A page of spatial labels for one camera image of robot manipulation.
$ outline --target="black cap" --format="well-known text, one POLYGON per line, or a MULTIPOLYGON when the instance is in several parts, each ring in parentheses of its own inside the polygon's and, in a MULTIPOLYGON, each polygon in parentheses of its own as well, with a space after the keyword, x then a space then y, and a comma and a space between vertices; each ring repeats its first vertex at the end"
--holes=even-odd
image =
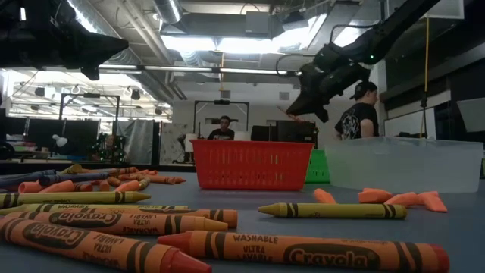
POLYGON ((375 91, 377 90, 377 86, 373 82, 360 82, 355 87, 355 93, 350 99, 360 99, 365 95, 367 91, 375 91))

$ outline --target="clear plastic bin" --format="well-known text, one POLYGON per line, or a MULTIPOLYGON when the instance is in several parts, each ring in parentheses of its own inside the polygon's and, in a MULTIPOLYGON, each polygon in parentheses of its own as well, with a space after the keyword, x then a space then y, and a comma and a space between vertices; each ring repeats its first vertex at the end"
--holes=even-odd
POLYGON ((474 193, 483 144, 372 137, 325 146, 332 185, 391 193, 474 193))

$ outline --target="table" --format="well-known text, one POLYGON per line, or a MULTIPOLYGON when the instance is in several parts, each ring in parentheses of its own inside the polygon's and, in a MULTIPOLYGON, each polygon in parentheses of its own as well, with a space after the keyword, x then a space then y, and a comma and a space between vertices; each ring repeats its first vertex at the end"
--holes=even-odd
MULTIPOLYGON (((152 198, 143 204, 183 205, 191 209, 237 209, 239 227, 243 233, 300 235, 311 237, 354 238, 367 240, 398 240, 414 243, 437 243, 449 254, 450 272, 485 272, 485 181, 477 193, 442 194, 449 213, 429 212, 423 208, 409 209, 408 217, 400 220, 349 220, 274 218, 258 213, 257 208, 274 202, 314 202, 311 193, 317 187, 333 194, 337 202, 357 202, 357 190, 310 184, 300 192, 261 192, 200 190, 196 174, 164 173, 187 179, 180 185, 150 185, 146 192, 152 198)), ((155 237, 137 237, 155 241, 155 237)), ((212 271, 287 273, 287 272, 355 272, 335 268, 269 265, 251 262, 204 260, 212 271)), ((42 253, 22 246, 0 243, 0 266, 9 273, 111 273, 117 270, 78 262, 61 256, 42 253)))

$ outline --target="green basket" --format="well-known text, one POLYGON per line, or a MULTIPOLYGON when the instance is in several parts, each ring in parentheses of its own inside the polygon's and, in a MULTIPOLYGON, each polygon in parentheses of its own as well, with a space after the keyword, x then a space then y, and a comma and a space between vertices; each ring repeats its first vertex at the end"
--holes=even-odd
POLYGON ((314 149, 311 151, 305 183, 330 183, 330 174, 324 150, 314 149))

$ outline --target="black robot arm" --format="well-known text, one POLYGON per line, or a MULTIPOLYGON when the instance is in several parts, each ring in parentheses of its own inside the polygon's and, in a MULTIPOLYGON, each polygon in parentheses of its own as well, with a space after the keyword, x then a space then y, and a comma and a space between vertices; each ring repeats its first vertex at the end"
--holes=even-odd
POLYGON ((301 67, 301 92, 286 110, 289 115, 315 113, 328 121, 324 105, 358 80, 367 81, 371 65, 382 60, 393 43, 440 0, 408 0, 385 21, 379 22, 344 47, 326 44, 312 63, 301 67))

